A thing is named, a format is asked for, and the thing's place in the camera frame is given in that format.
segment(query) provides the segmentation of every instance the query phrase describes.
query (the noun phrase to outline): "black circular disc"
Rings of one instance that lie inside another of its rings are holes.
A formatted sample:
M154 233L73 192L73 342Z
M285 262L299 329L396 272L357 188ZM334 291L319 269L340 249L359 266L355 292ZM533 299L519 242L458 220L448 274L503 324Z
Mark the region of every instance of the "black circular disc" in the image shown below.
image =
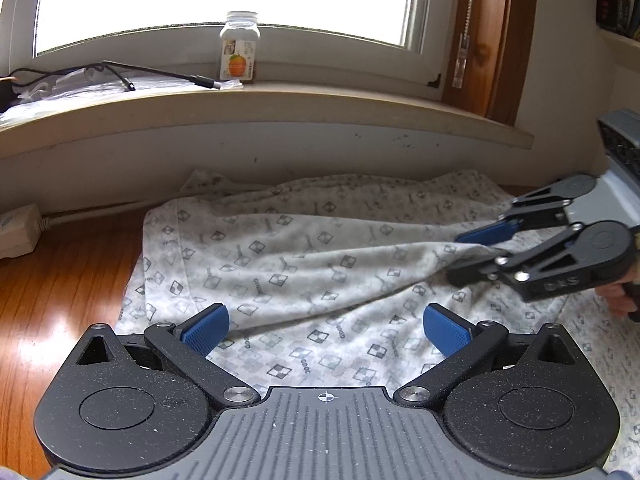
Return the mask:
M577 198L596 187L596 182L591 175L578 174L554 184L554 191L562 198Z
M101 430L126 430L147 420L156 403L148 393L135 388L105 388L80 404L80 416Z
M135 364L91 367L74 377L75 388L55 383L36 410L51 463L91 474L142 472L189 449L209 427L207 399L190 381Z
M577 387L570 365L519 368L453 389L442 418L454 439L480 460L524 476L563 476L606 459L619 419L604 387Z
M619 261L629 257L634 259L633 238L629 229L619 222L603 221L588 226L576 238L572 245L572 255L579 262L589 260L594 263L593 274L596 279L609 278L607 266L598 266L601 262Z
M574 416L574 405L566 395L535 386L511 390L502 396L498 407L508 420L530 430L552 430Z

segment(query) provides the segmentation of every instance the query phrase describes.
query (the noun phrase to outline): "jar lid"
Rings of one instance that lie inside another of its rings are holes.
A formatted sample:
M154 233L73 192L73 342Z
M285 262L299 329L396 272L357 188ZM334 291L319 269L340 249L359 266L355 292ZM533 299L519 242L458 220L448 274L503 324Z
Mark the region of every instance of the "jar lid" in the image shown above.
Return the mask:
M258 22L258 13L251 10L230 10L226 14L226 20L238 19L251 20L252 22Z

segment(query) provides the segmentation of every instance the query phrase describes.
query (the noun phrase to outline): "window frame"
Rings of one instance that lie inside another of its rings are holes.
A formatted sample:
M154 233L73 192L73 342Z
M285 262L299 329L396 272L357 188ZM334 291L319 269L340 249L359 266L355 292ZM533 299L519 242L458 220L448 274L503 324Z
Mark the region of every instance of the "window frame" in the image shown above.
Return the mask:
M538 0L474 0L471 43L462 88L453 88L452 48L442 101L482 117L516 123L529 68ZM458 0L453 38L465 25L468 0Z
M256 78L346 85L440 99L441 85L429 83L446 72L456 2L412 0L416 23L405 23L407 48L331 32L260 25ZM38 3L39 0L4 0L0 73L19 66L57 70L109 59L217 75L220 23L110 34L36 56Z

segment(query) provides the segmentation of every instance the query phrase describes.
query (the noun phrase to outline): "jar label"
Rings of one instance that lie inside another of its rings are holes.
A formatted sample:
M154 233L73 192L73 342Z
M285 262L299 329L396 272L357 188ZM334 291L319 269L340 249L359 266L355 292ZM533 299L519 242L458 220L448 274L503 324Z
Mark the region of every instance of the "jar label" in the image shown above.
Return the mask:
M220 79L251 81L254 78L255 41L225 40L222 42Z

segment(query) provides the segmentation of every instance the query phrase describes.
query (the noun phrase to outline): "glass jar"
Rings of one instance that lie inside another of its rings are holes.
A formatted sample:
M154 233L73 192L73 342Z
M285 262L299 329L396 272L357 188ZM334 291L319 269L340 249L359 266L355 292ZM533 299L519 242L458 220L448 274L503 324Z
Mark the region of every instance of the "glass jar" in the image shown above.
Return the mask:
M252 81L255 75L255 54L260 40L258 14L248 10L232 10L220 31L222 56L220 80Z

